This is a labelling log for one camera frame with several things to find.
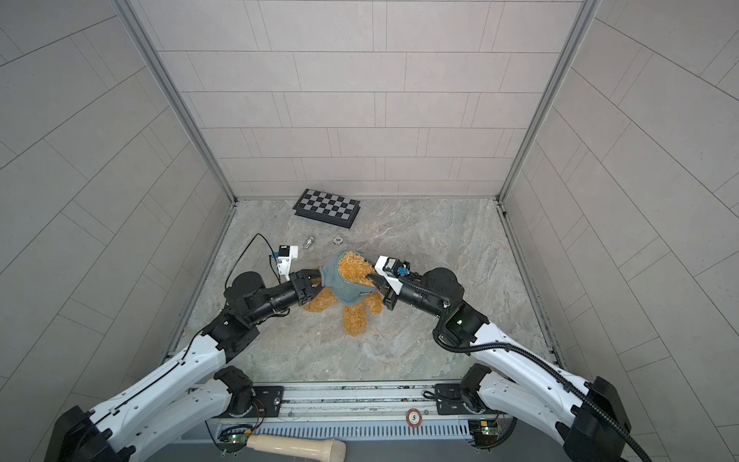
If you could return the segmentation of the grey-green teddy sweater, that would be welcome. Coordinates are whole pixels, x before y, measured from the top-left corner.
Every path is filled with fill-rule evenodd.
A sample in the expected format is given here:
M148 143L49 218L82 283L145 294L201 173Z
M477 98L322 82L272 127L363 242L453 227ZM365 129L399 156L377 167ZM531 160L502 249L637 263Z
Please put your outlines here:
M359 283L351 282L340 273L340 262L346 256L356 256L360 263L367 263L365 257L359 253L347 250L337 254L327 264L323 265L321 271L321 280L323 287L332 291L337 300L345 306L352 306L360 303L364 298L376 292L375 285L365 276L361 276Z

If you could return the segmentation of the tan teddy bear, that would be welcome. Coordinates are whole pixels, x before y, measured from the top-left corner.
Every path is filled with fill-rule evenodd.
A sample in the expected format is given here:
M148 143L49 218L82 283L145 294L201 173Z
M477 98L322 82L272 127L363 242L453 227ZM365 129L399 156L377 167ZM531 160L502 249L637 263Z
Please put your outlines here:
M369 275L376 275L373 265L361 253L345 251L319 272L323 288L302 308L310 313L321 313L340 303L344 306L344 332L352 337L363 334L368 327L368 316L379 315L383 310L383 296L369 279Z

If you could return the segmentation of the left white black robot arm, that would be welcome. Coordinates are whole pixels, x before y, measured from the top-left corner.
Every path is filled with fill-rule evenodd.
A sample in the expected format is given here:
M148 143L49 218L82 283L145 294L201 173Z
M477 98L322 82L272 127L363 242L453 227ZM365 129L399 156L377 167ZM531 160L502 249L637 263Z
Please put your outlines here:
M74 406L55 423L47 461L144 461L196 425L229 411L246 414L251 379L231 360L258 336L258 326L284 317L321 292L321 274L304 269L267 287L255 271L224 291L221 313L182 352L88 411Z

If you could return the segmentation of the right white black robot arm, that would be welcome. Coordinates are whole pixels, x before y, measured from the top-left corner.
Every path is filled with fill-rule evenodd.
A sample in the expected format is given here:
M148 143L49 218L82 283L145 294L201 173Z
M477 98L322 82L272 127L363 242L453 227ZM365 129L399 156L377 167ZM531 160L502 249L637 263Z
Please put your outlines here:
M619 461L632 444L629 417L610 382L570 373L512 340L464 300L450 269L419 275L408 263L382 256L370 279L387 308L401 301L435 316L435 343L475 360L462 381L469 410L501 411L535 427L573 461Z

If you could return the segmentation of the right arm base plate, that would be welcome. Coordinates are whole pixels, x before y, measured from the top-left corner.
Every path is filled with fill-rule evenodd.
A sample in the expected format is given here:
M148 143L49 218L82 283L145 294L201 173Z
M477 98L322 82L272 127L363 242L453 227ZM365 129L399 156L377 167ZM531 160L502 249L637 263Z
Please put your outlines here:
M441 416L467 416L473 411L467 408L463 401L461 384L458 382L437 383L433 389L433 400L436 402L437 413Z

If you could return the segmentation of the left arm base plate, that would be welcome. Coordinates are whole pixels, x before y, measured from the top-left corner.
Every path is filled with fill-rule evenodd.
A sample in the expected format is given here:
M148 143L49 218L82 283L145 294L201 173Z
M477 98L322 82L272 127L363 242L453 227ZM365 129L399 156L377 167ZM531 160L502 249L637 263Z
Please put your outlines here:
M276 418L279 415L285 388L256 386L236 392L225 413L234 419Z

